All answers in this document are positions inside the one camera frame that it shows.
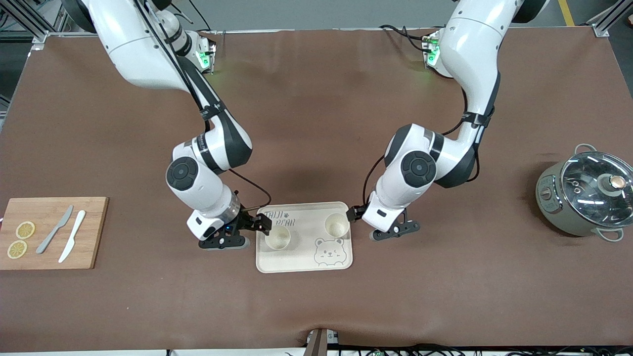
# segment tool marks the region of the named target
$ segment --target pot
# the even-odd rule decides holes
[[[579,148],[589,151],[579,153]],[[576,236],[618,242],[633,224],[633,170],[621,159],[579,144],[574,156],[548,168],[536,184],[536,201],[557,228]],[[610,239],[607,232],[617,237]]]

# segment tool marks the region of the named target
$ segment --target knife blade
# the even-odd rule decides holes
[[[57,225],[55,225],[55,227],[53,228],[53,231],[51,231],[51,233],[48,234],[48,236],[46,236],[46,239],[44,239],[44,241],[42,241],[42,243],[37,247],[37,250],[35,251],[35,253],[37,254],[44,253],[44,250],[46,250],[46,248],[48,247],[48,244],[51,243],[51,240],[53,239],[53,236],[55,236],[55,234],[57,233],[57,230],[61,229],[64,225],[66,225],[66,223],[68,222],[68,219],[70,219],[70,214],[72,214],[72,212],[73,212],[73,206],[70,205],[68,207],[68,210],[66,210],[66,212],[64,213],[64,216],[61,217],[60,222],[58,222]]]
[[[73,231],[70,232],[70,237],[68,238],[66,247],[64,247],[64,251],[61,253],[60,260],[58,261],[58,263],[64,262],[66,257],[68,257],[70,252],[73,250],[73,247],[75,247],[75,235],[77,234],[77,231],[79,230],[79,225],[81,225],[82,221],[84,221],[84,217],[85,217],[85,210],[79,210],[79,213],[77,213],[77,218],[75,218],[75,225],[73,225]]]

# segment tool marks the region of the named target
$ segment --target white robotic arm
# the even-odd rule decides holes
[[[497,53],[503,37],[513,19],[533,19],[548,1],[461,0],[446,27],[424,39],[427,66],[460,84],[465,112],[456,140],[416,124],[398,129],[385,153],[386,171],[368,205],[355,207],[350,215],[350,219],[361,215],[377,229],[373,239],[400,237],[419,229],[417,222],[405,218],[399,223],[397,217],[433,182],[451,188],[468,181],[494,112],[501,79]]]
[[[219,174],[244,165],[253,144],[201,72],[209,54],[195,32],[182,30],[157,0],[64,0],[67,10],[94,30],[123,78],[139,87],[189,92],[206,130],[173,149],[166,171],[170,189],[194,211],[189,229],[207,250],[243,248],[239,230],[267,232],[270,219],[250,216]],[[170,1],[158,1],[160,6]]]

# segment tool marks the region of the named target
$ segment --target wooden cutting board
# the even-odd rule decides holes
[[[57,231],[44,253],[36,254],[37,247],[61,220],[69,205],[73,205],[73,212],[66,225]],[[10,199],[0,229],[0,270],[91,269],[107,207],[108,199],[103,196]],[[64,262],[58,263],[79,210],[85,210],[85,218],[75,235],[75,247]],[[27,252],[20,258],[11,259],[7,250],[18,240],[15,229],[25,221],[35,224],[35,233],[24,240],[28,244]]]

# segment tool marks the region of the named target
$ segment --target bear face illustration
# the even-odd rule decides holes
[[[343,248],[342,239],[324,240],[318,238],[315,241],[315,245],[315,262],[318,263],[319,266],[343,265],[343,262],[348,259],[348,254]]]

